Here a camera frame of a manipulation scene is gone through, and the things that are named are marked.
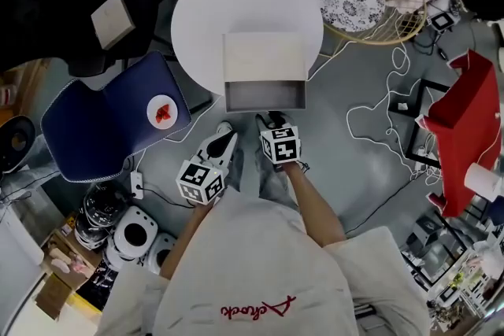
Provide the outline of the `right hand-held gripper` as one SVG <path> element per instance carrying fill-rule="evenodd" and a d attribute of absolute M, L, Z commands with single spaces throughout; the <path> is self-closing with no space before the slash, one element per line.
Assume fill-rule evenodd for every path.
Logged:
<path fill-rule="evenodd" d="M 256 114 L 261 155 L 275 172 L 283 170 L 286 163 L 298 163 L 303 170 L 309 165 L 301 162 L 302 142 L 293 119 L 282 112 Z"/>

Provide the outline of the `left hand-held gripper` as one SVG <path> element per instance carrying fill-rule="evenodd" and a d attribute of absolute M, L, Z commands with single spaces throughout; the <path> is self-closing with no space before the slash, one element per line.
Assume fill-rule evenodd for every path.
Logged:
<path fill-rule="evenodd" d="M 224 191 L 237 142 L 236 131 L 221 131 L 204 140 L 196 153 L 202 162 L 185 160 L 176 177 L 181 196 L 200 205 L 215 202 Z"/>

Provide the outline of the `person's right forearm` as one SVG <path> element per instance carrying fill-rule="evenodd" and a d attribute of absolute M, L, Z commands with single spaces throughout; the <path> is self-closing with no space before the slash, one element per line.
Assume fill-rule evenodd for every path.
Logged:
<path fill-rule="evenodd" d="M 295 162 L 283 165 L 305 224 L 306 233 L 321 247 L 347 240 L 343 226 L 332 207 L 302 172 Z"/>

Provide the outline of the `person's left forearm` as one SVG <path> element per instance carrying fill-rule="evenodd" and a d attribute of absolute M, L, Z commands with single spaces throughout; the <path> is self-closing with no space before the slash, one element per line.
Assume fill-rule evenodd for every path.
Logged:
<path fill-rule="evenodd" d="M 212 209 L 213 203 L 208 205 L 198 205 L 194 208 L 194 211 L 188 220 L 185 228 L 181 232 L 180 236 L 176 240 L 172 250 L 165 258 L 159 275 L 165 279 L 171 280 L 180 260 L 186 251 L 191 239 L 195 235 L 202 221 L 206 218 L 209 211 Z"/>

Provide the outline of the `white plate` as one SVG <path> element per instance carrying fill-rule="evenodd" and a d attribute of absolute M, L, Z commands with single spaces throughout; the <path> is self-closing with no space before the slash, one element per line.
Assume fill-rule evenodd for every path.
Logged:
<path fill-rule="evenodd" d="M 169 114 L 171 118 L 169 120 L 162 121 L 158 124 L 156 121 L 157 110 L 165 104 L 169 104 Z M 146 107 L 146 115 L 152 126 L 154 126 L 159 130 L 168 130 L 177 121 L 178 117 L 177 104 L 172 98 L 170 98 L 167 95 L 163 94 L 156 95 L 150 99 Z"/>

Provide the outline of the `white power strip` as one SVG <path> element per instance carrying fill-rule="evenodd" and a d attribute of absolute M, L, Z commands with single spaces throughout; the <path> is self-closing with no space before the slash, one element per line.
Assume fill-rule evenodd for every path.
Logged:
<path fill-rule="evenodd" d="M 144 196 L 142 173 L 138 171 L 131 172 L 130 183 L 131 183 L 132 197 L 138 200 L 142 200 Z"/>
<path fill-rule="evenodd" d="M 440 168 L 438 157 L 433 151 L 427 150 L 424 146 L 417 149 L 414 154 L 415 168 Z"/>

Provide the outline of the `pile of white black headsets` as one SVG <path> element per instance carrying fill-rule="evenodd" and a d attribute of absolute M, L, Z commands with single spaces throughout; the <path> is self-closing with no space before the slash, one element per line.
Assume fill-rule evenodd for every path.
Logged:
<path fill-rule="evenodd" d="M 133 263 L 158 275 L 175 244 L 114 181 L 97 183 L 86 192 L 74 234 L 84 248 L 102 252 L 106 267 L 115 272 Z"/>

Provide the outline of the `blue padded chair white trim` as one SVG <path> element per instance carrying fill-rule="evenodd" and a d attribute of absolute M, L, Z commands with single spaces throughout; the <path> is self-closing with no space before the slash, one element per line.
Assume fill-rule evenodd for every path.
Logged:
<path fill-rule="evenodd" d="M 159 94 L 177 104 L 177 121 L 168 130 L 152 126 L 146 115 L 150 99 Z M 118 176 L 128 157 L 191 121 L 167 61 L 153 51 L 99 90 L 79 79 L 70 81 L 43 114 L 41 129 L 63 178 L 92 183 Z"/>

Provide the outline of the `white round table gold legs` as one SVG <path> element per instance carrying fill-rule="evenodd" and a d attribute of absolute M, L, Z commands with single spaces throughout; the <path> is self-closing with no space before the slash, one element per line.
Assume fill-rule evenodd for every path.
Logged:
<path fill-rule="evenodd" d="M 222 39 L 229 32 L 297 32 L 306 69 L 324 37 L 318 0 L 178 0 L 171 39 L 183 70 L 200 86 L 224 94 Z"/>

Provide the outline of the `beige flat box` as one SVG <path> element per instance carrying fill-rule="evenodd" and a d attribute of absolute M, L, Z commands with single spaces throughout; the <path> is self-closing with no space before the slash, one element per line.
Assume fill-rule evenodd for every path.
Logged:
<path fill-rule="evenodd" d="M 110 50 L 135 28 L 124 0 L 106 0 L 91 14 L 91 19 L 104 50 Z"/>

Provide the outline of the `open cardboard box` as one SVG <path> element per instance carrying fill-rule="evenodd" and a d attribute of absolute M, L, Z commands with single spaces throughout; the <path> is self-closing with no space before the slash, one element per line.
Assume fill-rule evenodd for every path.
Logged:
<path fill-rule="evenodd" d="M 71 290 L 78 290 L 102 262 L 102 254 L 81 245 L 75 234 L 76 214 L 68 216 L 43 244 L 43 262 L 47 275 L 55 275 Z"/>

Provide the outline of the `red table with black legs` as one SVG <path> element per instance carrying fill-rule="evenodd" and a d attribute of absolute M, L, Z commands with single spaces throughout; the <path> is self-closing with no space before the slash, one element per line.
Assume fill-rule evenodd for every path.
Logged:
<path fill-rule="evenodd" d="M 441 194 L 428 200 L 443 216 L 459 216 L 477 195 L 464 185 L 472 163 L 492 170 L 502 149 L 498 84 L 494 65 L 473 50 L 450 60 L 460 75 L 448 87 L 421 79 L 413 103 L 394 103 L 389 111 L 413 119 L 405 157 L 417 149 L 433 151 L 440 163 Z"/>

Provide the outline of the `white device with black screen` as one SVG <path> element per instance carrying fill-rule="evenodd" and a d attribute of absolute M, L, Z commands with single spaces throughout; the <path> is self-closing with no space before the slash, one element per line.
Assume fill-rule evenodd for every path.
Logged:
<path fill-rule="evenodd" d="M 456 0 L 430 0 L 426 6 L 427 22 L 438 33 L 451 29 L 461 20 Z"/>

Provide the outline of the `white electric kettle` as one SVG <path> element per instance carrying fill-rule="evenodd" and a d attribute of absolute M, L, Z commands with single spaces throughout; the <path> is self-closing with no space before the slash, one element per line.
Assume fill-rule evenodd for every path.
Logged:
<path fill-rule="evenodd" d="M 502 177 L 472 163 L 465 174 L 464 185 L 481 197 L 493 201 L 501 194 Z"/>

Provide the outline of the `black mesh headrest office chair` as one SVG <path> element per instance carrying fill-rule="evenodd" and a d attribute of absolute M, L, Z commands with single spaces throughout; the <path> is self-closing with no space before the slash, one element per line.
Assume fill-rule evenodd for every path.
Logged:
<path fill-rule="evenodd" d="M 69 75 L 92 77 L 116 61 L 145 55 L 152 42 L 172 49 L 155 34 L 163 0 L 123 0 L 133 29 L 110 48 L 104 48 L 92 14 L 108 0 L 0 0 L 0 73 L 24 63 L 59 58 Z"/>

